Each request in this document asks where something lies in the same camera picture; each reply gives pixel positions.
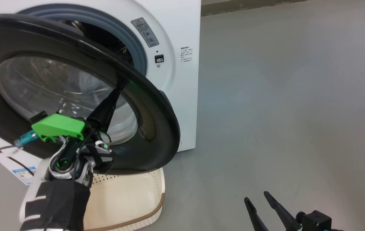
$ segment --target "gray floor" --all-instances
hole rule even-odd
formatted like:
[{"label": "gray floor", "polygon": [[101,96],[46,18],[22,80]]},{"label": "gray floor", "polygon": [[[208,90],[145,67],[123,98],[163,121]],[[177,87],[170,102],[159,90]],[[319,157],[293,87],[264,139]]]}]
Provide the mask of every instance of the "gray floor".
[{"label": "gray floor", "polygon": [[[197,147],[166,167],[153,225],[253,230],[248,196],[283,230],[319,210],[365,230],[365,1],[319,0],[202,18]],[[25,187],[0,167],[0,230],[17,230]]]}]

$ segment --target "front-loading washing machine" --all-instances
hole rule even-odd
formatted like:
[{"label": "front-loading washing machine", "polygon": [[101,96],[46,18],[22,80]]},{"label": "front-loading washing machine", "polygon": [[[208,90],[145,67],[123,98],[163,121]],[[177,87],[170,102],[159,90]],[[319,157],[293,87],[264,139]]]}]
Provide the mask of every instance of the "front-loading washing machine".
[{"label": "front-loading washing machine", "polygon": [[[169,153],[194,148],[199,28],[200,0],[0,0],[0,147],[41,111],[87,117],[123,79],[135,89],[123,88],[107,132],[118,156],[108,174],[155,169]],[[112,72],[104,67],[108,51]],[[174,112],[178,135],[172,114],[157,120],[150,102],[136,100],[149,97],[136,91],[141,76],[171,105],[157,109]],[[36,165],[54,146],[34,142],[16,159]],[[1,154],[0,161],[18,168]]]}]

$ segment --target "beige basket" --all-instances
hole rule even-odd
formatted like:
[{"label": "beige basket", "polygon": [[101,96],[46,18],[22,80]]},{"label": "beige basket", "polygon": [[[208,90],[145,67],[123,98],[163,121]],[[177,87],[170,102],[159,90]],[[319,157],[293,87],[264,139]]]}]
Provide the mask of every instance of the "beige basket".
[{"label": "beige basket", "polygon": [[85,231],[132,231],[153,224],[165,196],[162,168],[138,175],[94,174]]}]

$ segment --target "round glass door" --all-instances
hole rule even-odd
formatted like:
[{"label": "round glass door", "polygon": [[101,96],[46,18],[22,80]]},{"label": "round glass door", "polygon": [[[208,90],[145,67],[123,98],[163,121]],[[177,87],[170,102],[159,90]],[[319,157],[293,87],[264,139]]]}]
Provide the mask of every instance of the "round glass door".
[{"label": "round glass door", "polygon": [[[0,64],[0,94],[27,120],[41,111],[86,118],[112,89],[90,73],[57,60],[23,56]],[[135,114],[120,96],[107,132],[112,144],[127,141],[136,131]]]}]

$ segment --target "open washing machine door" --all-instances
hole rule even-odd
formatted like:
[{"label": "open washing machine door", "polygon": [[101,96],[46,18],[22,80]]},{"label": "open washing machine door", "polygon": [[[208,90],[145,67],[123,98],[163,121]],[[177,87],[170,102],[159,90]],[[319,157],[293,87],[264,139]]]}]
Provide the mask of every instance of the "open washing machine door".
[{"label": "open washing machine door", "polygon": [[[0,138],[12,143],[41,111],[87,117],[113,88],[122,99],[108,130],[115,155],[106,174],[164,166],[178,150],[180,128],[165,95],[144,75],[74,27],[0,14]],[[44,159],[58,148],[37,140],[24,150]]]}]

